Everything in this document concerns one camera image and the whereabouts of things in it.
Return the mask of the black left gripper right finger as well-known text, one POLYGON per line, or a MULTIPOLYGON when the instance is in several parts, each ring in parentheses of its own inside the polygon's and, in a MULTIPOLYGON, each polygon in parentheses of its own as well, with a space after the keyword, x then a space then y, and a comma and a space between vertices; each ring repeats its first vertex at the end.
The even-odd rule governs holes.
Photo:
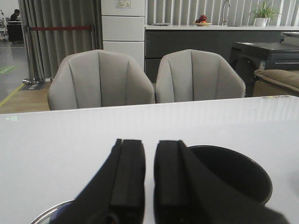
POLYGON ((213 174, 181 140, 159 142, 154 162, 158 224, 286 224, 286 217, 213 174))

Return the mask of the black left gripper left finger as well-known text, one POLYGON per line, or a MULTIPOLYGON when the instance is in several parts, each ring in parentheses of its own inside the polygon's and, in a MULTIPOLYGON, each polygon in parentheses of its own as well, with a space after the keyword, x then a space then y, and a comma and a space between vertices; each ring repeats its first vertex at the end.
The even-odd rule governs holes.
POLYGON ((141 140, 118 139, 102 167, 55 218, 55 223, 141 224, 144 179, 145 152, 141 140))

